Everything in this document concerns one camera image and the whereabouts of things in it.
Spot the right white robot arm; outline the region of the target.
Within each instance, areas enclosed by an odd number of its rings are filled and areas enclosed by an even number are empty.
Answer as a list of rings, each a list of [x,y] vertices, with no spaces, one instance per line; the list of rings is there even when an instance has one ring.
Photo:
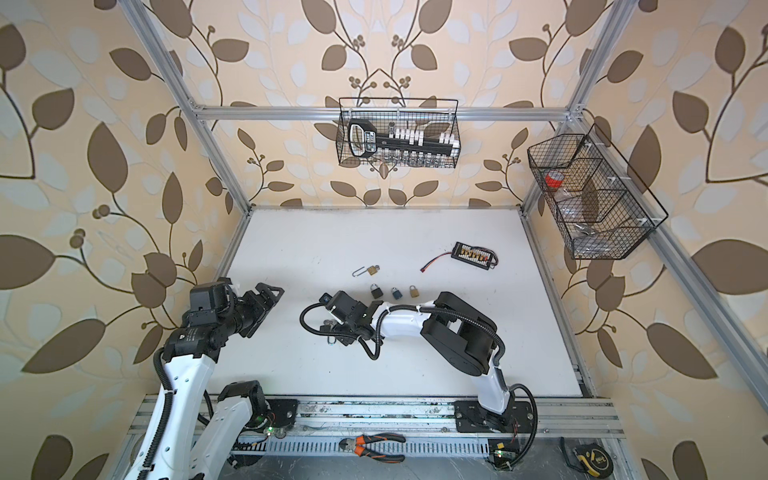
[[[508,385],[501,370],[506,346],[496,324],[453,293],[442,292],[428,303],[366,305],[344,291],[325,293],[299,314],[308,333],[345,346],[360,345],[376,361],[387,340],[419,337],[451,367],[469,376],[475,401],[454,403],[460,433],[535,435],[539,414],[534,395],[521,384]]]

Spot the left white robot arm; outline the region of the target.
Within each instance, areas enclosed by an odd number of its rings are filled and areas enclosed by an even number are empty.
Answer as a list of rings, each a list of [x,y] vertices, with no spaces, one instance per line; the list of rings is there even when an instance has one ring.
[[[284,293],[259,283],[237,294],[226,277],[191,289],[181,326],[153,356],[161,388],[127,478],[216,479],[242,433],[270,435],[276,415],[256,380],[226,386],[202,434],[195,428],[221,350],[252,337]]]

